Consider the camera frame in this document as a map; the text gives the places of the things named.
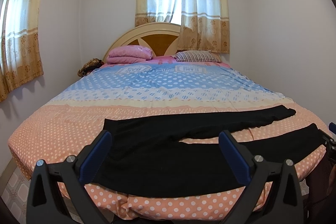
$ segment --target headboard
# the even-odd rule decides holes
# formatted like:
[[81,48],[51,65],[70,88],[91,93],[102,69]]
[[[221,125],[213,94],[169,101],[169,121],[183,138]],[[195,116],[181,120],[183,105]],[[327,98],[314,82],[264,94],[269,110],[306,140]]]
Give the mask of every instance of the headboard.
[[173,55],[177,52],[180,25],[153,22],[147,23],[128,31],[119,37],[107,50],[103,61],[111,49],[124,45],[141,45],[153,50],[155,56]]

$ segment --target blue gripper pad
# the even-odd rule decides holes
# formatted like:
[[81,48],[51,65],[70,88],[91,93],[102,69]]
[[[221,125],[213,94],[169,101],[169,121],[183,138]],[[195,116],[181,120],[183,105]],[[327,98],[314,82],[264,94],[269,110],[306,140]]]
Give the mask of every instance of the blue gripper pad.
[[249,185],[251,182],[250,168],[238,149],[224,132],[219,134],[218,142],[237,182],[245,186]]
[[330,130],[332,133],[336,134],[336,124],[334,124],[333,122],[331,122],[331,123],[329,124],[329,130]]
[[97,174],[98,169],[100,168],[112,146],[111,133],[108,131],[104,131],[101,132],[101,134],[102,136],[99,135],[97,137],[99,139],[96,143],[96,140],[93,141],[91,146],[94,145],[94,147],[91,149],[91,151],[84,159],[83,163],[80,165],[78,180],[82,185],[92,182],[93,178]]

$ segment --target hand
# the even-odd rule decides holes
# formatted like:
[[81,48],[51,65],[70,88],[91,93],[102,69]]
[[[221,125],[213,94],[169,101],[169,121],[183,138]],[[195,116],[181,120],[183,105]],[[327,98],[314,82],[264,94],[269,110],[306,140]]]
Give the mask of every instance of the hand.
[[334,165],[334,167],[332,168],[329,176],[329,186],[327,190],[327,195],[329,195],[332,192],[335,185],[336,185],[336,165]]

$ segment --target tiled floor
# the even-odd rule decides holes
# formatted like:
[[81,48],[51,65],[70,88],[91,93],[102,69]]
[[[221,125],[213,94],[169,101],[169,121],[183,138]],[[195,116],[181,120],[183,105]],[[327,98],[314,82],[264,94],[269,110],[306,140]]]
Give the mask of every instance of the tiled floor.
[[[17,167],[1,195],[7,207],[21,224],[26,224],[26,208],[29,185],[30,181],[25,178],[20,169]],[[306,185],[305,180],[300,182],[300,186],[302,195],[309,193],[309,187]],[[76,220],[78,223],[82,223],[78,216],[72,213],[70,214],[74,220]]]

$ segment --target blue polka dot fabric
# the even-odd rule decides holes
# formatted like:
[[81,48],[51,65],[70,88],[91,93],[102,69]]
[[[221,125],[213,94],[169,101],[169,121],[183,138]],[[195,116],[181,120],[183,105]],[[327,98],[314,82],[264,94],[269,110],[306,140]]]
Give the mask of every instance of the blue polka dot fabric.
[[272,92],[236,70],[220,66],[130,64],[97,69],[68,87],[56,100],[279,100]]

